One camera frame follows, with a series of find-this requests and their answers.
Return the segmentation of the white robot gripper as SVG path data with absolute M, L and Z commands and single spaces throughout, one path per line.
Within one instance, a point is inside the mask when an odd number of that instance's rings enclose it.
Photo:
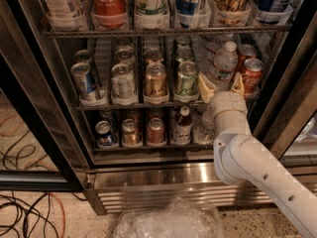
M 223 112 L 240 111 L 248 113 L 246 101 L 244 99 L 245 87 L 242 75 L 237 72 L 231 86 L 231 91 L 216 92 L 218 87 L 200 72 L 198 75 L 198 87 L 200 96 L 204 103 L 208 103 L 207 112 L 211 119 Z

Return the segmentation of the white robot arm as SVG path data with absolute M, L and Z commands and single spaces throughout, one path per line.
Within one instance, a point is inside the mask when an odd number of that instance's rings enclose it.
M 230 91 L 221 91 L 200 73 L 198 87 L 214 130 L 217 177 L 226 184 L 249 181 L 270 198 L 304 238 L 317 238 L 317 196 L 252 135 L 244 86 L 238 83 Z

